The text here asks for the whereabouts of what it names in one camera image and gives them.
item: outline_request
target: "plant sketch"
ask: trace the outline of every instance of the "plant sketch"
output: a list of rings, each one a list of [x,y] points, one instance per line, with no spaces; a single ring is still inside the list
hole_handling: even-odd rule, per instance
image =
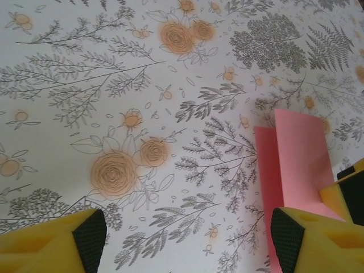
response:
[[[299,102],[304,98],[303,93],[309,91],[304,89],[304,85],[311,88],[313,95],[319,103],[324,105],[328,110],[334,107],[349,106],[356,113],[363,113],[364,101],[355,93],[354,79],[351,75],[343,75],[338,81],[337,77],[327,76],[322,73],[317,75],[317,82],[306,80],[306,74],[303,79],[287,79],[291,88],[279,87],[279,93],[270,92],[269,99],[257,98],[255,107],[259,110],[273,110],[279,103],[284,102],[286,107],[292,105],[293,100]]]
[[[183,150],[199,156],[182,156],[176,169],[189,171],[186,182],[199,187],[205,181],[208,170],[213,169],[221,180],[221,190],[229,198],[228,212],[237,213],[240,203],[245,201],[250,183],[257,180],[257,151],[254,144],[235,129],[228,121],[211,117],[205,122],[205,140],[193,138],[190,146]]]
[[[25,164],[23,157],[29,150],[21,150],[14,154],[6,154],[4,146],[0,143],[0,176],[16,177],[19,180],[24,172],[35,173],[36,170]]]
[[[323,9],[333,11],[335,6],[346,7],[350,5],[350,0],[280,0],[283,3],[293,2],[295,6],[302,5],[302,8],[306,10],[308,7],[314,8],[313,14],[326,13]]]
[[[62,3],[61,0],[55,0],[56,2],[58,3]],[[120,5],[125,5],[125,0],[116,0]],[[70,3],[76,5],[76,0],[69,0]],[[89,6],[89,0],[81,0],[81,2],[86,6],[88,7]],[[100,4],[102,6],[102,8],[106,11],[106,3],[107,3],[107,0],[100,0]]]
[[[299,73],[306,67],[305,52],[293,40],[302,37],[285,16],[267,12],[262,20],[250,20],[247,31],[234,31],[230,44],[238,61],[250,69],[254,62],[267,73],[281,63]]]
[[[167,240],[175,240],[176,243],[184,241],[189,235],[197,234],[205,220],[202,214],[219,204],[214,200],[215,194],[198,193],[196,196],[183,198],[184,202],[179,207],[158,208],[153,216],[154,221],[149,226],[156,225],[161,228],[151,235],[146,236],[144,232],[134,233],[123,241],[123,251],[116,257],[114,262],[118,265],[116,270],[129,263],[131,266],[139,257],[153,258],[162,251]]]
[[[133,206],[133,211],[150,203],[157,204],[159,193],[168,189],[174,173],[161,181],[155,179],[158,169],[169,159],[168,144],[176,142],[176,135],[185,129],[173,132],[166,138],[148,136],[147,129],[138,135],[133,133],[143,121],[137,109],[130,109],[123,115],[119,126],[127,128],[126,136],[117,136],[117,129],[109,126],[107,135],[91,135],[80,139],[71,146],[83,154],[98,155],[92,166],[90,177],[95,190],[87,198],[96,201],[113,200],[119,208]]]
[[[350,123],[342,123],[339,129],[335,129],[333,132],[336,138],[342,141],[347,141],[349,136],[352,139],[360,143],[364,135],[364,120],[361,117],[355,117],[350,119]]]
[[[12,199],[8,212],[11,218],[0,218],[0,234],[85,209],[102,209],[107,226],[115,231],[118,231],[122,226],[120,208],[115,203],[102,206],[98,202],[83,196],[72,205],[68,205],[60,201],[61,198],[62,196],[49,189],[37,189],[27,197]]]
[[[349,52],[353,53],[351,50],[351,47],[354,47],[353,42],[346,36],[342,27],[339,30],[333,22],[331,22],[333,30],[321,23],[317,24],[324,31],[317,31],[309,26],[313,36],[307,34],[311,43],[306,41],[311,50],[308,52],[311,69],[337,71],[336,65],[341,71],[344,71],[343,65],[349,68],[348,54]]]
[[[96,16],[94,24],[91,24],[85,18],[78,18],[78,26],[72,29],[70,32],[61,34],[63,29],[59,20],[55,20],[54,24],[49,26],[49,31],[44,34],[35,35],[31,42],[17,42],[18,44],[48,44],[52,47],[52,50],[62,53],[62,49],[67,54],[74,54],[76,52],[82,52],[83,46],[81,42],[83,40],[89,40],[93,43],[106,43],[107,39],[102,37],[99,32],[105,29],[118,30],[121,27],[127,26],[123,21],[130,20],[134,17],[135,11],[129,7],[120,7],[115,13],[115,18],[107,18],[106,14],[100,13]]]
[[[211,111],[219,114],[227,110],[233,110],[238,105],[236,97],[241,94],[248,94],[241,84],[221,84],[219,89],[202,87],[201,95],[205,102],[196,104],[195,101],[184,101],[180,105],[180,111],[175,115],[177,122],[189,121],[192,117],[204,119],[210,116]]]
[[[71,36],[75,39],[83,36],[77,33],[72,32]],[[100,38],[95,33],[93,32],[92,39]],[[42,93],[48,92],[49,106],[58,108],[61,112],[55,115],[55,120],[65,122],[64,127],[79,128],[80,124],[87,124],[87,118],[92,118],[96,111],[95,104],[103,93],[116,97],[129,90],[143,90],[150,83],[146,69],[162,63],[152,61],[151,50],[145,51],[145,45],[138,42],[127,42],[125,38],[119,37],[112,42],[116,44],[110,46],[112,52],[120,56],[128,53],[132,57],[143,57],[150,62],[126,68],[124,62],[106,53],[87,51],[79,55],[84,61],[76,61],[75,57],[68,59],[58,54],[49,56],[37,53],[27,57],[28,65],[23,63],[14,68],[0,68],[0,96],[36,100]]]
[[[271,0],[232,0],[226,3],[224,9],[228,12],[228,15],[237,13],[240,17],[250,18],[256,16],[257,11],[264,12],[273,6]]]
[[[234,273],[238,268],[239,261],[242,259],[241,250],[245,250],[246,246],[249,246],[249,253],[256,253],[259,241],[258,233],[261,231],[259,221],[263,219],[264,210],[257,204],[251,204],[245,206],[245,211],[250,212],[255,218],[252,225],[249,225],[249,229],[246,227],[241,227],[233,233],[226,241],[228,245],[234,247],[234,251],[230,254],[228,251],[224,251],[218,260],[219,267],[218,273]]]
[[[28,185],[24,185],[24,186],[21,186],[21,187],[17,187],[17,188],[14,188],[14,189],[10,189],[10,187],[7,187],[5,188],[2,192],[0,192],[0,205],[2,204],[6,204],[8,203],[8,200],[7,200],[7,195],[11,192],[21,192],[22,191],[22,188],[25,188],[27,186],[30,186],[31,184],[28,184]]]

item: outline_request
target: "black rubber pad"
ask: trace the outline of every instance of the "black rubber pad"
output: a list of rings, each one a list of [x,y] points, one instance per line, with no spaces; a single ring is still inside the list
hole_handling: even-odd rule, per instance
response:
[[[97,273],[105,245],[106,229],[104,214],[97,210],[72,232],[86,273]]]
[[[364,170],[339,183],[354,224],[364,226]]]
[[[337,180],[340,180],[340,179],[344,178],[345,176],[351,175],[353,172],[355,172],[355,169],[354,169],[354,166],[351,166],[351,167],[339,172],[336,175]]]
[[[281,209],[273,210],[271,234],[283,273],[294,273],[305,229]]]

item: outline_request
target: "folded pink paper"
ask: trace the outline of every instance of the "folded pink paper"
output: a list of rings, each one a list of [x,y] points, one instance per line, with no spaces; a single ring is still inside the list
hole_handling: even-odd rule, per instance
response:
[[[321,201],[319,190],[334,183],[319,118],[275,110],[276,129],[256,127],[258,166],[272,273],[281,273],[270,233],[272,211],[287,206],[342,220]]]

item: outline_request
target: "flower drawing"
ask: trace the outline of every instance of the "flower drawing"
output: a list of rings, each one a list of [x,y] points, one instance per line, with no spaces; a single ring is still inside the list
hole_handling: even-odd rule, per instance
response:
[[[180,9],[183,10],[184,13],[190,13],[195,9],[195,6],[191,0],[181,0]]]
[[[305,97],[305,105],[306,105],[307,109],[309,109],[309,110],[313,109],[315,106],[315,102],[314,102],[313,98],[310,96]]]
[[[137,164],[148,167],[158,167],[162,165],[168,156],[167,145],[158,138],[152,138],[140,147],[133,159]]]
[[[194,22],[193,26],[189,29],[192,37],[197,40],[208,41],[214,36],[214,29],[210,23],[204,21]]]
[[[138,109],[129,109],[126,114],[123,115],[123,123],[119,126],[125,126],[130,130],[137,128],[143,120],[142,113]]]
[[[184,54],[193,50],[192,37],[181,24],[166,24],[160,32],[160,38],[172,53]]]
[[[130,155],[112,152],[100,156],[91,169],[91,184],[109,197],[121,197],[129,193],[137,183],[137,166]]]

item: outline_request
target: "patterned paper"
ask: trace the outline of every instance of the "patterned paper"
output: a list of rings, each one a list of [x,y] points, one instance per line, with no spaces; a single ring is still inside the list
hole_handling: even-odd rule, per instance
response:
[[[100,272],[270,272],[253,127],[364,151],[356,0],[34,0],[0,9],[0,234],[86,208]]]

